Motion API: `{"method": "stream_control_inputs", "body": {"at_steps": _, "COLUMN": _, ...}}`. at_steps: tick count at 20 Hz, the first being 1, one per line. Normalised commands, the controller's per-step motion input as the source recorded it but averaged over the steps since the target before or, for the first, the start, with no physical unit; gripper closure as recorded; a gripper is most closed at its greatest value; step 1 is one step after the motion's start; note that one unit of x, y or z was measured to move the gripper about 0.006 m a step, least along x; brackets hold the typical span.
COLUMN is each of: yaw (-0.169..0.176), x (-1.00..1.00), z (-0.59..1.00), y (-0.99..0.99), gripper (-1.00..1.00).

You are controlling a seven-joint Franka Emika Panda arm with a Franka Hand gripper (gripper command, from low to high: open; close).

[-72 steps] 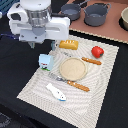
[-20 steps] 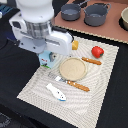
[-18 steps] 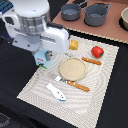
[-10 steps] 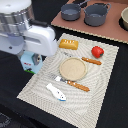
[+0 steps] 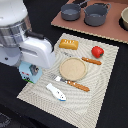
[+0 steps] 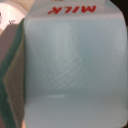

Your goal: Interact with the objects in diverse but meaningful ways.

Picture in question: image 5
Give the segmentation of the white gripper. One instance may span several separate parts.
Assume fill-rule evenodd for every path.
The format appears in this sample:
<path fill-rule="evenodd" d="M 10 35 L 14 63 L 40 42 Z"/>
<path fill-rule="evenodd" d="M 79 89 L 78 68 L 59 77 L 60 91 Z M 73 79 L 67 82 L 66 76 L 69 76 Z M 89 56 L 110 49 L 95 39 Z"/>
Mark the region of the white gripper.
<path fill-rule="evenodd" d="M 30 30 L 25 32 L 27 39 L 20 44 L 22 60 L 30 64 L 32 75 L 39 72 L 39 68 L 50 68 L 55 62 L 54 44 L 42 34 Z"/>

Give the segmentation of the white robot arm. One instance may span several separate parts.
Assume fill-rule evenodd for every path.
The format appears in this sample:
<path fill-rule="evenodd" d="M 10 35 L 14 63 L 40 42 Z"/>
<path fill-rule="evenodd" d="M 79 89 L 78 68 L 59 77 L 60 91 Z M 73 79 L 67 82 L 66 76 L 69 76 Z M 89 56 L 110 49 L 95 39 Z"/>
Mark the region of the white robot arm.
<path fill-rule="evenodd" d="M 27 62 L 41 68 L 55 62 L 53 43 L 32 31 L 23 0 L 0 0 L 0 62 L 16 67 Z"/>

